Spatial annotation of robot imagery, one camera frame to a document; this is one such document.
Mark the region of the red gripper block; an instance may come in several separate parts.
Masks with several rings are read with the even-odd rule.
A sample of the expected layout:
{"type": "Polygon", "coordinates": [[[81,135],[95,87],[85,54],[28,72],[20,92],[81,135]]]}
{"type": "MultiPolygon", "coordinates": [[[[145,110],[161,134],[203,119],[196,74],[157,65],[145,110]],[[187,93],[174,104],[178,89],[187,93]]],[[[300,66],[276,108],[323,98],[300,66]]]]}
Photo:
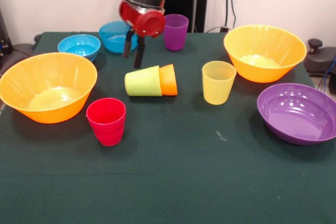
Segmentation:
{"type": "MultiPolygon", "coordinates": [[[[165,9],[144,8],[122,1],[119,6],[121,19],[138,34],[138,47],[134,58],[134,69],[140,69],[145,50],[144,37],[157,37],[165,27],[165,9]]],[[[131,52],[133,31],[128,31],[125,38],[122,57],[127,59],[131,52]]]]}

